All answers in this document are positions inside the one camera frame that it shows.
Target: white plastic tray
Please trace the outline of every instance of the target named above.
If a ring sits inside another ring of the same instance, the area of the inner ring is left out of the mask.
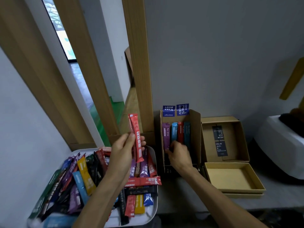
[[[148,151],[150,152],[150,155],[152,157],[152,160],[156,165],[156,156],[155,156],[155,151],[152,147],[146,146],[148,148]],[[89,156],[90,154],[93,154],[94,151],[99,150],[98,148],[93,148],[93,149],[78,149],[72,152],[68,157],[70,156],[76,156],[78,153],[80,153],[80,157],[85,153],[86,157]],[[157,205],[158,205],[158,197],[153,196],[153,206],[146,206],[145,207],[145,213],[144,214],[136,214],[135,217],[129,219],[129,223],[124,226],[139,226],[139,225],[144,225],[148,222],[150,222],[157,211]],[[62,216],[61,214],[58,213],[53,213],[50,215],[51,217],[53,216]],[[119,208],[116,208],[112,211],[108,221],[105,223],[104,227],[120,227],[120,214],[119,214]]]

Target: green floor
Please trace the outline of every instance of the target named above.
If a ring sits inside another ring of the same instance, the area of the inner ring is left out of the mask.
[[[124,107],[125,107],[125,104],[123,101],[120,101],[120,102],[113,102],[112,101],[112,98],[110,97],[110,101],[111,101],[111,104],[112,104],[112,107],[113,107],[113,111],[114,111],[114,115],[115,115],[115,118],[116,118],[116,122],[117,124],[119,124],[120,122],[120,119],[123,115],[123,110],[124,110]],[[105,130],[104,130],[104,127],[101,123],[101,120],[99,118],[99,115],[97,113],[97,110],[96,110],[96,107],[95,105],[93,105],[91,108],[90,108],[90,113],[91,113],[91,116],[94,120],[94,123],[97,127],[97,130],[101,136],[101,139],[104,143],[105,146],[111,146],[110,142],[109,142],[109,139],[108,139],[108,136],[107,134],[105,133]]]

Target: left hand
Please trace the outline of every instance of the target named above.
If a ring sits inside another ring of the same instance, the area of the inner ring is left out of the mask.
[[[146,145],[145,137],[140,136],[142,150]],[[123,134],[114,144],[112,145],[112,151],[109,161],[109,167],[107,173],[112,174],[113,177],[121,180],[121,188],[127,183],[131,162],[132,162],[132,147],[135,143],[135,134],[130,135]]]

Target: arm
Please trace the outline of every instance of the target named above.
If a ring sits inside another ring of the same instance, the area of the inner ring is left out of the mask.
[[[142,146],[146,145],[141,136]],[[128,181],[135,135],[122,135],[113,145],[108,170],[88,203],[82,209],[73,228],[104,227],[113,204]]]
[[[262,222],[236,205],[226,195],[211,185],[200,175],[197,169],[192,167],[191,157],[185,145],[174,141],[172,146],[174,147],[173,152],[166,151],[171,165],[200,197],[220,227],[267,228]]]

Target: forearm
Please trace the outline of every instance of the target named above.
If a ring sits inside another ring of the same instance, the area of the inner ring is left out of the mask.
[[[180,171],[220,227],[266,227],[210,184],[195,168]]]
[[[119,195],[120,184],[121,181],[118,178],[107,173],[82,209],[73,228],[104,227]]]

